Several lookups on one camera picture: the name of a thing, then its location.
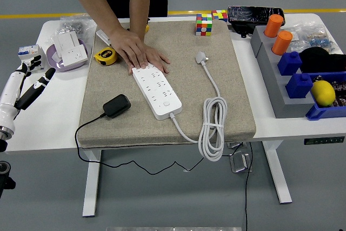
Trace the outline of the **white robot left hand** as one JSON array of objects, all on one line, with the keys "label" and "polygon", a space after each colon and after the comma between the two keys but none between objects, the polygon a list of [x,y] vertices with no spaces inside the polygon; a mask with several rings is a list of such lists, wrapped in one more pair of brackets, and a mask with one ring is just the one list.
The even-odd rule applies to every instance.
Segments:
[{"label": "white robot left hand", "polygon": [[41,56],[23,61],[10,75],[1,94],[1,133],[7,138],[15,132],[14,119],[20,110],[26,110],[44,91],[56,72],[50,68],[23,95],[21,91],[24,81],[31,71],[41,64]]}]

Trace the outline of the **person's right hand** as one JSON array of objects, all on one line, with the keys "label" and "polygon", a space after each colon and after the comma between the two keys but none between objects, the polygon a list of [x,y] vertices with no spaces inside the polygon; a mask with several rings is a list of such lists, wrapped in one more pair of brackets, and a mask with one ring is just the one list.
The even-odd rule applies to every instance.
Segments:
[{"label": "person's right hand", "polygon": [[107,35],[112,47],[124,59],[130,70],[145,68],[148,65],[144,45],[136,33],[127,31],[119,25]]}]

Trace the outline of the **person's left hand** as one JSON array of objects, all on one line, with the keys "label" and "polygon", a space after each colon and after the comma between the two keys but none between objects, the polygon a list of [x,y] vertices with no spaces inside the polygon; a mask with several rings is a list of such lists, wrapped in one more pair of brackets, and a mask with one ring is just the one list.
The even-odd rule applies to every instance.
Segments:
[{"label": "person's left hand", "polygon": [[142,44],[142,50],[139,50],[139,48],[135,49],[137,52],[131,48],[125,51],[129,75],[132,75],[133,69],[144,69],[149,63],[163,73],[167,74],[169,72],[167,64],[170,64],[170,60],[157,49],[145,43]]}]

